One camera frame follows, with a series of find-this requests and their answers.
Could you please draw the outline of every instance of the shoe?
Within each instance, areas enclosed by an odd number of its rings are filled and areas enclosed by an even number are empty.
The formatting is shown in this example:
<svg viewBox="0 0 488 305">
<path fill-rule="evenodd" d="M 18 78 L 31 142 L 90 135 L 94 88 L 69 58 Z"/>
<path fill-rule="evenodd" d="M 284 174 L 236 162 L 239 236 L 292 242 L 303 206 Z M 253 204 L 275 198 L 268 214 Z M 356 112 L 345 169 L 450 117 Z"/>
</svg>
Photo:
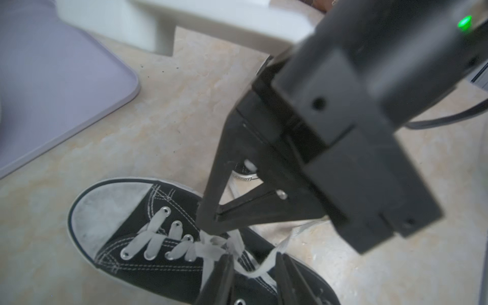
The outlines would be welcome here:
<svg viewBox="0 0 488 305">
<path fill-rule="evenodd" d="M 240 180 L 244 181 L 251 181 L 254 179 L 258 179 L 258 174 L 255 171 L 249 170 L 245 165 L 244 162 L 239 162 L 236 164 L 234 169 L 232 170 L 232 175 Z"/>
<path fill-rule="evenodd" d="M 113 278 L 185 303 L 194 303 L 222 254 L 237 265 L 241 304 L 278 304 L 274 269 L 260 264 L 274 246 L 249 228 L 210 236 L 195 225 L 202 196 L 175 182 L 119 178 L 83 191 L 68 216 L 69 235 L 93 267 Z M 338 305 L 330 286 L 295 261 L 323 304 Z M 245 274 L 261 273 L 249 278 Z"/>
</svg>

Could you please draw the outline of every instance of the screw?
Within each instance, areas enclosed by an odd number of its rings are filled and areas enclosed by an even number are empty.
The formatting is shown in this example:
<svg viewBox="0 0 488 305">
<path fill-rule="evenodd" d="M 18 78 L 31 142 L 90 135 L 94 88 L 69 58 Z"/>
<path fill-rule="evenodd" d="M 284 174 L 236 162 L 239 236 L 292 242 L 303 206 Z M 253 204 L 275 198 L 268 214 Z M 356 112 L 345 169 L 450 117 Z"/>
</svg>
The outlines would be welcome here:
<svg viewBox="0 0 488 305">
<path fill-rule="evenodd" d="M 288 198 L 288 194 L 286 194 L 282 189 L 277 189 L 276 195 L 278 195 L 281 200 L 285 200 L 286 198 Z"/>
</svg>

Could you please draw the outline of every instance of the beige marble floor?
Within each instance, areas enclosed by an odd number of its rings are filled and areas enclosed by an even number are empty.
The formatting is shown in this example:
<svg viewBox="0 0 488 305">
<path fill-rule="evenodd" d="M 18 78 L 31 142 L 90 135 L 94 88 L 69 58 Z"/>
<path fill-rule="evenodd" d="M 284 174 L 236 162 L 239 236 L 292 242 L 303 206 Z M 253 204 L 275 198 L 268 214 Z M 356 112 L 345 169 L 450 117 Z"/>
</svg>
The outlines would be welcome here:
<svg viewBox="0 0 488 305">
<path fill-rule="evenodd" d="M 277 5 L 321 18 L 298 1 Z M 91 268 L 66 233 L 68 209 L 87 186 L 111 177 L 171 179 L 203 192 L 225 117 L 266 58 L 181 29 L 172 58 L 102 41 L 139 73 L 141 93 L 0 180 L 0 304 L 175 304 Z M 423 116 L 485 98 L 461 82 Z M 363 256 L 324 224 L 289 252 L 329 281 L 343 304 L 475 304 L 488 229 L 488 173 L 480 170 L 488 158 L 479 158 L 486 121 L 397 133 L 444 208 L 442 221 Z M 289 227 L 258 229 L 276 243 Z"/>
</svg>

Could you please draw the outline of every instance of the purple mat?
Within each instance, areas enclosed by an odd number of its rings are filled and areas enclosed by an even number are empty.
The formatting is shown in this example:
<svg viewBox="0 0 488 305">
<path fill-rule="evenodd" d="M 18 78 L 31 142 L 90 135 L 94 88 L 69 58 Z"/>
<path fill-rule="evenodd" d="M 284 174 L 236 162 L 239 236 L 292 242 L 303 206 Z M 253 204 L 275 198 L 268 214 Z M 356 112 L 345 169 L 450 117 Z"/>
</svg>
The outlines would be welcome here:
<svg viewBox="0 0 488 305">
<path fill-rule="evenodd" d="M 0 0 L 0 178 L 131 101 L 137 74 L 53 1 Z"/>
</svg>

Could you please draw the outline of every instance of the black cable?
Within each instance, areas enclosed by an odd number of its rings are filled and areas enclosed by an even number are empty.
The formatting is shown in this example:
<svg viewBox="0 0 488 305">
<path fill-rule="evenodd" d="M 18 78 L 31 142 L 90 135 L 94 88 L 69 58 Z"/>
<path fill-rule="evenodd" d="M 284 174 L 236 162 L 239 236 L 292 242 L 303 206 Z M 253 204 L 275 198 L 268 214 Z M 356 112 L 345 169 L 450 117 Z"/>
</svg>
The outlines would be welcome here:
<svg viewBox="0 0 488 305">
<path fill-rule="evenodd" d="M 471 82 L 475 82 L 478 78 L 480 78 L 480 76 L 483 74 L 483 72 L 488 68 L 488 62 L 483 66 L 483 68 L 481 68 L 481 70 L 476 73 L 476 75 L 473 77 L 473 79 L 471 80 Z"/>
<path fill-rule="evenodd" d="M 415 130 L 440 127 L 474 118 L 485 113 L 486 111 L 488 111 L 488 99 L 458 114 L 434 120 L 408 122 L 407 124 L 405 124 L 405 127 Z"/>
</svg>

